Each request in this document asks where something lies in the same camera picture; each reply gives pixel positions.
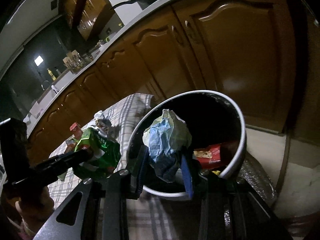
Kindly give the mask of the chrome sink faucet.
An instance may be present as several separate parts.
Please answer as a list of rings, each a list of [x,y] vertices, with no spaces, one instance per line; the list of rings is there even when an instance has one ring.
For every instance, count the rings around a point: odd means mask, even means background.
[[[45,91],[46,89],[51,87],[51,82],[48,80],[44,80],[41,84],[42,90]]]

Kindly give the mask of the green foil snack bag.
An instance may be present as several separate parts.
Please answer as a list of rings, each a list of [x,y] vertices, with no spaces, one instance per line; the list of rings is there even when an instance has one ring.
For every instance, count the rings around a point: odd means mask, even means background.
[[[112,137],[100,132],[97,127],[89,127],[82,131],[80,140],[76,140],[74,136],[66,140],[65,152],[88,150],[93,153],[93,157],[73,165],[73,173],[80,179],[100,180],[109,177],[120,161],[120,144]]]

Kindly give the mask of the yellow foil snack wrapper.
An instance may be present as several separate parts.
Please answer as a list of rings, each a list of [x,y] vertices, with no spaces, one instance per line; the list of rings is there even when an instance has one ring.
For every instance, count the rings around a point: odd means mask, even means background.
[[[221,171],[218,171],[218,170],[214,171],[214,170],[212,170],[212,173],[215,174],[215,175],[217,175],[217,176],[219,176],[220,173],[221,173]]]

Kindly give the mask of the wooden lower kitchen cabinets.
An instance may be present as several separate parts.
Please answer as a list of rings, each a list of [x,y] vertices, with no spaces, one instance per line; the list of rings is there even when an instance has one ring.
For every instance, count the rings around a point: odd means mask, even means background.
[[[319,144],[319,29],[302,0],[162,0],[126,26],[45,108],[28,138],[47,159],[93,114],[133,93],[231,97],[248,126]]]

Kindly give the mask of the yellow oil bottle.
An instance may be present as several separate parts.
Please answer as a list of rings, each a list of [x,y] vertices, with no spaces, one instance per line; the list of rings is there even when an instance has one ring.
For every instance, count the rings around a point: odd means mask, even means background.
[[[55,81],[56,80],[56,76],[54,75],[54,73],[49,68],[47,68],[47,72],[50,75],[50,77],[52,78],[52,80]]]

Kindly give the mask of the cartoon print wrapper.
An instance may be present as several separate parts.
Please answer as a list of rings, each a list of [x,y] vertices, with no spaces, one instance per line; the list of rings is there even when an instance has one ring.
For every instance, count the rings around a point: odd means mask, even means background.
[[[108,136],[112,128],[112,124],[110,120],[104,115],[103,111],[98,111],[97,113],[95,113],[94,122],[97,128],[99,128],[99,131]]]

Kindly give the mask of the knife and utensil rack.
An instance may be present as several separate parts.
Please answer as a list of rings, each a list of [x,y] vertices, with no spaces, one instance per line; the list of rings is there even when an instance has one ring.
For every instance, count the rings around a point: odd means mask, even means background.
[[[85,67],[86,63],[80,54],[76,51],[69,51],[63,59],[63,64],[73,73],[78,73]]]

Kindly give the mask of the wooden upper kitchen cabinets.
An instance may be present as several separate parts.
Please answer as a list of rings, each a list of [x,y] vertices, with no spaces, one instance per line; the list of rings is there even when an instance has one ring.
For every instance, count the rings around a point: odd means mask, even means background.
[[[116,12],[109,0],[59,0],[59,13],[65,15],[72,32],[94,42]]]

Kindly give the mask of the wooden kitchen cabinets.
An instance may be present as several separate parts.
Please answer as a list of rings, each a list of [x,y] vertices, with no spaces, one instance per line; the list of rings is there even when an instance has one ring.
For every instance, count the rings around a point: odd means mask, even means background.
[[[109,0],[59,0],[59,13],[65,15],[72,32],[94,42],[116,12]]]
[[[28,138],[47,159],[93,114],[133,93],[231,97],[248,126],[319,144],[319,29],[302,0],[162,0],[126,26],[45,108]]]

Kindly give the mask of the white round trash bin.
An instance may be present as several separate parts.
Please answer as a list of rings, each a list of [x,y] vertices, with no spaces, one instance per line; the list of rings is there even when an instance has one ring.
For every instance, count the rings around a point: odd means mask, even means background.
[[[220,177],[233,179],[238,176],[246,152],[246,128],[239,106],[225,94],[212,90],[185,92],[163,101],[150,110],[134,129],[127,148],[127,170],[132,173],[139,150],[143,145],[143,131],[161,114],[163,109],[174,111],[187,124],[191,133],[191,146],[201,147],[223,142],[230,147],[226,153]],[[143,190],[168,200],[190,200],[178,172],[175,181],[166,183],[159,179],[150,163],[144,173]]]

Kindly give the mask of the red small carton box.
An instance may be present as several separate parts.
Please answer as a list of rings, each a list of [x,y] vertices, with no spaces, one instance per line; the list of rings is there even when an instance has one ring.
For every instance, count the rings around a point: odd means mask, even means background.
[[[80,140],[81,139],[83,131],[81,130],[81,126],[77,122],[73,123],[70,126],[69,130],[74,135],[76,140]]]

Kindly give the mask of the red foil snack bag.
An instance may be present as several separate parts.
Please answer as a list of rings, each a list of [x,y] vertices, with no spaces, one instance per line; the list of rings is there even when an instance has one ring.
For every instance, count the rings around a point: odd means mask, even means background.
[[[220,144],[210,145],[204,149],[194,150],[193,155],[203,169],[212,170],[222,165],[220,148]]]

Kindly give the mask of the blue white paper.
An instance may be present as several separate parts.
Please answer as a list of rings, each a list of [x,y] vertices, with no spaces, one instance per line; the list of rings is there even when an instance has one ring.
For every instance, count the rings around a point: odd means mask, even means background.
[[[163,109],[143,133],[143,144],[148,148],[150,165],[156,176],[172,183],[181,165],[181,154],[191,145],[192,136],[187,124],[176,113]]]

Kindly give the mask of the plaid checked tablecloth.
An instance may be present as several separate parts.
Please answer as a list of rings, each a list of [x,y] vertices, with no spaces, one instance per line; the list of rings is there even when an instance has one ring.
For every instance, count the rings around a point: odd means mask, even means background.
[[[103,116],[109,121],[109,135],[118,142],[117,146],[108,146],[105,151],[95,147],[99,162],[104,168],[114,167],[117,171],[125,167],[129,138],[154,104],[153,95],[135,93],[95,114],[95,117]],[[54,206],[59,207],[80,181],[81,179],[69,168],[61,178],[50,184],[49,194],[53,198]],[[169,202],[143,191],[138,200],[127,201],[129,238],[178,239],[172,215],[173,209]]]

